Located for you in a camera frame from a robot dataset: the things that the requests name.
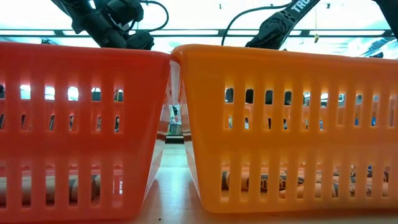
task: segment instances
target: plastic basket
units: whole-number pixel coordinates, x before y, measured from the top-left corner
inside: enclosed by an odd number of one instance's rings
[[[0,222],[139,213],[170,119],[169,55],[3,42],[0,84]]]
[[[172,54],[182,65],[184,140],[205,209],[397,207],[398,62],[205,45]]]

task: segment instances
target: table surface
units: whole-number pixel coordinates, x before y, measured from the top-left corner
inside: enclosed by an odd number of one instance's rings
[[[65,223],[398,223],[391,211],[213,214],[204,210],[192,182],[183,144],[167,144],[141,213],[133,220]]]

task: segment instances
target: ceiling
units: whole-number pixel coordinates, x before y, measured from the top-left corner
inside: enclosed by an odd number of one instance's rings
[[[281,5],[290,0],[158,0],[168,9],[169,23],[154,32],[153,50],[170,52],[182,44],[220,45],[231,19],[246,9]],[[144,20],[133,30],[153,29],[163,24],[165,13],[159,6],[142,5]],[[261,22],[275,10],[246,14],[232,25],[225,45],[244,46],[257,33]],[[98,47],[86,34],[75,35],[71,19],[49,0],[0,0],[0,39],[40,43],[46,38],[55,44]],[[321,0],[295,27],[283,48],[298,52],[368,56],[372,43],[387,38],[396,44],[378,5],[371,0]],[[320,40],[315,44],[313,36]],[[395,53],[387,54],[396,58]]]

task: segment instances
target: red plastic basket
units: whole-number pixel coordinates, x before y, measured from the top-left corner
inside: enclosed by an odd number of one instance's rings
[[[139,213],[170,118],[170,56],[16,43],[0,43],[0,53],[0,222]]]

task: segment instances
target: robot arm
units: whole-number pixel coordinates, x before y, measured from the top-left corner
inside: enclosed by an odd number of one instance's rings
[[[391,30],[398,37],[398,1],[373,0],[384,14]],[[259,33],[246,44],[246,47],[278,50],[289,36],[296,24],[315,6],[320,0],[293,0],[284,10],[276,12],[265,20],[259,29]]]
[[[144,10],[138,0],[96,0],[96,9],[88,0],[52,2],[72,18],[72,28],[77,34],[87,31],[100,47],[150,50],[154,45],[154,38],[148,32],[129,35],[129,30],[121,28],[143,19]]]

